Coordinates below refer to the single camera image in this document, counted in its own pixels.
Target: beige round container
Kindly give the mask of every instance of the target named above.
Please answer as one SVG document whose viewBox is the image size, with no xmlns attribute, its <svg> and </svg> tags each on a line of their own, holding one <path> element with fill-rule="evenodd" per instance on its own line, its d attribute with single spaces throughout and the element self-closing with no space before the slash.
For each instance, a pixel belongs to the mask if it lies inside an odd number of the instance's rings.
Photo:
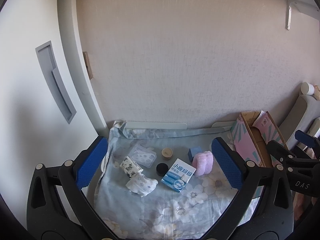
<svg viewBox="0 0 320 240">
<path fill-rule="evenodd" d="M 162 157 L 166 161 L 168 161 L 172 158 L 172 150 L 170 148 L 164 148 L 161 153 L 162 153 Z"/>
</svg>

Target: pink plush item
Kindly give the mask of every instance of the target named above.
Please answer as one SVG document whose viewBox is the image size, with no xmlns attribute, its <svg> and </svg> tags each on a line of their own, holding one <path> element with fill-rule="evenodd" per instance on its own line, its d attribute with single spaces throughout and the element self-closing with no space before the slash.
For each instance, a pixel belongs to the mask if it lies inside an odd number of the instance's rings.
<svg viewBox="0 0 320 240">
<path fill-rule="evenodd" d="M 213 155 L 212 155 L 212 152 L 210 151 L 197 153 L 192 161 L 192 166 L 196 168 L 196 172 L 195 172 L 196 176 L 209 174 L 212 170 L 212 165 L 213 165 Z"/>
</svg>

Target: white cabinet door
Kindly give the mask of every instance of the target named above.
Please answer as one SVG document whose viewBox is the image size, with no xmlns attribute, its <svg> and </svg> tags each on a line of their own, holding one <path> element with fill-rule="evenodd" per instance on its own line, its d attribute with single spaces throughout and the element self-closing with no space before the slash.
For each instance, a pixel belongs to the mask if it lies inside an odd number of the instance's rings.
<svg viewBox="0 0 320 240">
<path fill-rule="evenodd" d="M 68 123 L 46 83 L 36 48 L 51 42 L 76 110 Z M 97 137 L 73 85 L 63 53 L 57 0 L 7 0 L 0 12 L 0 193 L 26 225 L 35 166 L 75 159 Z"/>
</svg>

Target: light blue fabric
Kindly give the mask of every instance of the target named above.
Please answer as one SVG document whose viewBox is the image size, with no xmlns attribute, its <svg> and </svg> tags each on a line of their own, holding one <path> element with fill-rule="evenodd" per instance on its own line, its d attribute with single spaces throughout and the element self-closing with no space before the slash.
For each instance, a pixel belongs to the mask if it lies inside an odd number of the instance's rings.
<svg viewBox="0 0 320 240">
<path fill-rule="evenodd" d="M 214 160 L 212 172 L 200 177 L 192 176 L 185 188 L 177 193 L 160 182 L 156 174 L 158 163 L 169 168 L 179 158 L 190 164 L 188 150 L 200 146 L 211 150 L 211 142 L 222 137 L 234 149 L 230 127 L 190 130 L 124 129 L 117 124 L 110 130 L 108 165 L 98 183 L 95 210 L 120 238 L 131 239 L 197 239 L 220 217 L 237 190 L 231 188 L 221 168 Z M 130 192 L 125 184 L 129 178 L 119 168 L 132 147 L 139 143 L 153 148 L 157 158 L 143 174 L 159 181 L 156 189 L 145 197 Z M 173 157 L 161 157 L 164 148 L 173 150 Z M 253 199 L 241 223 L 252 216 L 258 199 Z"/>
</svg>

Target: metal bracket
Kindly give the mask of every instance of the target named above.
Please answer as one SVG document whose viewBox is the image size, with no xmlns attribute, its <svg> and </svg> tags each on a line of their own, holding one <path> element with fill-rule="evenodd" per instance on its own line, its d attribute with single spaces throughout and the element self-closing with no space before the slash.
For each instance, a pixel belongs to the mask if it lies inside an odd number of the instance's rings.
<svg viewBox="0 0 320 240">
<path fill-rule="evenodd" d="M 319 8 L 310 5 L 308 3 L 300 2 L 297 0 L 288 0 L 287 2 L 288 8 L 287 8 L 287 30 L 290 30 L 290 23 L 291 23 L 291 11 L 292 6 L 294 5 L 297 10 L 303 14 L 309 15 L 313 17 L 314 19 L 317 19 L 320 21 L 320 10 Z"/>
</svg>

